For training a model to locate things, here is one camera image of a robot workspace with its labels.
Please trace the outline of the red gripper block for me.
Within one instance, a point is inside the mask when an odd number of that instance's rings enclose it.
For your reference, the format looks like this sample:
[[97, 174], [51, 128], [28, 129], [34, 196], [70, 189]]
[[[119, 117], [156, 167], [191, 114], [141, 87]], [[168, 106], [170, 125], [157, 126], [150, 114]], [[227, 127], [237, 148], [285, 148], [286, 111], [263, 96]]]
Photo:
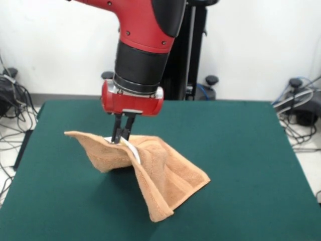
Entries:
[[[102, 85], [101, 101], [105, 112], [115, 114], [111, 141], [119, 143], [121, 136], [129, 140], [136, 117], [135, 114], [142, 116], [156, 116], [159, 114], [164, 101], [164, 91], [161, 87], [158, 87], [156, 93], [152, 95], [136, 95], [117, 88], [113, 80], [106, 79]], [[122, 114], [128, 112], [135, 114], [126, 115], [127, 121], [122, 130]]]

